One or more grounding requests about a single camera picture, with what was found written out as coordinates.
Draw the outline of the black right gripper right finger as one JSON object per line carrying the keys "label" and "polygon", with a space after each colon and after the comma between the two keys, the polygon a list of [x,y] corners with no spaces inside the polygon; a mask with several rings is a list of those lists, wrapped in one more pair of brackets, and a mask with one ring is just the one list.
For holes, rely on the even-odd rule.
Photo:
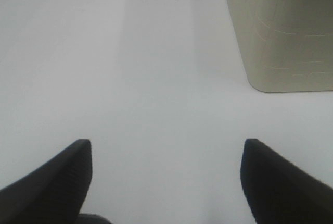
{"label": "black right gripper right finger", "polygon": [[332,223],[332,188],[257,139],[247,139],[240,182],[256,223]]}

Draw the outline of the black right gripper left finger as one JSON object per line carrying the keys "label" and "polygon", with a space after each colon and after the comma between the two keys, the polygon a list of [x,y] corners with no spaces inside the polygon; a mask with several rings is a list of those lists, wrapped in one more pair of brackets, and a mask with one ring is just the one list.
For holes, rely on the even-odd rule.
{"label": "black right gripper left finger", "polygon": [[91,180],[91,142],[76,140],[1,189],[1,223],[75,223]]}

